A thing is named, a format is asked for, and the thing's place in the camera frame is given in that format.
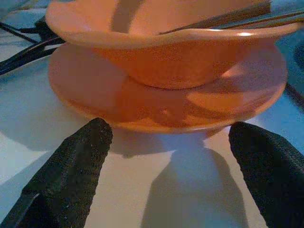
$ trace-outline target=plate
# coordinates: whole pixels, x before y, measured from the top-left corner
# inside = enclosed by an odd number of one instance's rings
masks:
[[[58,98],[86,117],[140,132],[186,133],[266,110],[282,94],[287,69],[276,47],[268,46],[210,84],[166,90],[139,84],[91,49],[66,43],[51,56],[48,77]]]

